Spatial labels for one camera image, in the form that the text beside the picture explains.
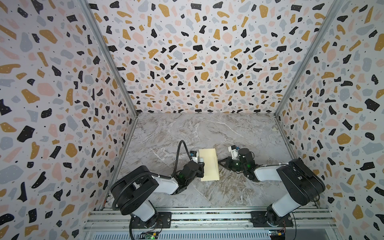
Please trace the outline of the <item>cream envelope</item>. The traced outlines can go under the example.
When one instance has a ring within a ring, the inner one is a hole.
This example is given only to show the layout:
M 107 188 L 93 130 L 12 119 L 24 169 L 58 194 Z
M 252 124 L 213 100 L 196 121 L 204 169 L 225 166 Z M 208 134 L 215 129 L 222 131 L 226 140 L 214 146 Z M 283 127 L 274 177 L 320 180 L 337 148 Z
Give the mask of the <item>cream envelope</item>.
M 204 161 L 204 177 L 202 182 L 219 181 L 219 164 L 216 149 L 200 149 L 199 157 Z

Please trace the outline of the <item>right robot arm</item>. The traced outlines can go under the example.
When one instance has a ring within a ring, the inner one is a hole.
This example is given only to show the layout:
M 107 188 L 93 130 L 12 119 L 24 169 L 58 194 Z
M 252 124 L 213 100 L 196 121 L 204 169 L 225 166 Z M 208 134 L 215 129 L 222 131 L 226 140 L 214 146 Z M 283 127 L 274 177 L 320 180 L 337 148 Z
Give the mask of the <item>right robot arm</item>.
M 285 164 L 259 165 L 255 155 L 247 148 L 229 147 L 230 157 L 218 161 L 218 164 L 235 173 L 243 174 L 253 182 L 278 181 L 285 186 L 287 193 L 267 207 L 265 211 L 251 212 L 254 227 L 281 227 L 286 224 L 292 227 L 288 218 L 291 213 L 316 202 L 320 194 L 326 190 L 323 181 L 310 170 L 301 159 L 293 159 Z

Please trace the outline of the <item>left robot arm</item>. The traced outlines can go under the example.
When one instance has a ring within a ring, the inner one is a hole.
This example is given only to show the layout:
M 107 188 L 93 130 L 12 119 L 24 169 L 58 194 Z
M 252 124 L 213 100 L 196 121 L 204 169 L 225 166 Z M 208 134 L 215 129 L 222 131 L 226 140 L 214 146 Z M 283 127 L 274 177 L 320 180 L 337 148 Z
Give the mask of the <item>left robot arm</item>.
M 204 177 L 204 166 L 202 161 L 189 161 L 173 176 L 159 175 L 151 172 L 146 166 L 140 166 L 112 185 L 112 209 L 119 210 L 122 215 L 136 216 L 142 211 L 150 214 L 148 218 L 151 218 L 156 212 L 149 201 L 153 193 L 182 193 L 195 178 Z

